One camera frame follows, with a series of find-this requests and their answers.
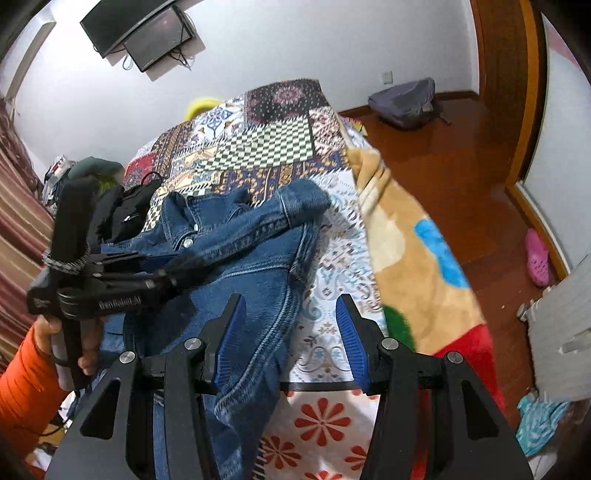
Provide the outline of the orange left sleeve forearm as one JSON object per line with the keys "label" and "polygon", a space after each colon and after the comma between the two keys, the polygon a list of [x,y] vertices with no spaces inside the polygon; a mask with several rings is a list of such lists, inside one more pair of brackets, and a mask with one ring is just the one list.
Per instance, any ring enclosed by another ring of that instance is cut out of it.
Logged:
{"label": "orange left sleeve forearm", "polygon": [[38,317],[1,375],[1,439],[24,459],[56,415],[67,393],[59,386],[50,336],[60,323]]}

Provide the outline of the person's left hand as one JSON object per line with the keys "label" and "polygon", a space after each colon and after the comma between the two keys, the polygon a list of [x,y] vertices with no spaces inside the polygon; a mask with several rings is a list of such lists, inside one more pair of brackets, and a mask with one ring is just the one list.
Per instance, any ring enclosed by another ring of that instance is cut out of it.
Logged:
{"label": "person's left hand", "polygon": [[[82,355],[78,366],[86,376],[92,376],[98,367],[98,352],[103,334],[104,318],[87,320],[82,323]],[[36,347],[45,355],[51,355],[51,339],[62,330],[61,321],[53,316],[39,315],[32,327]]]}

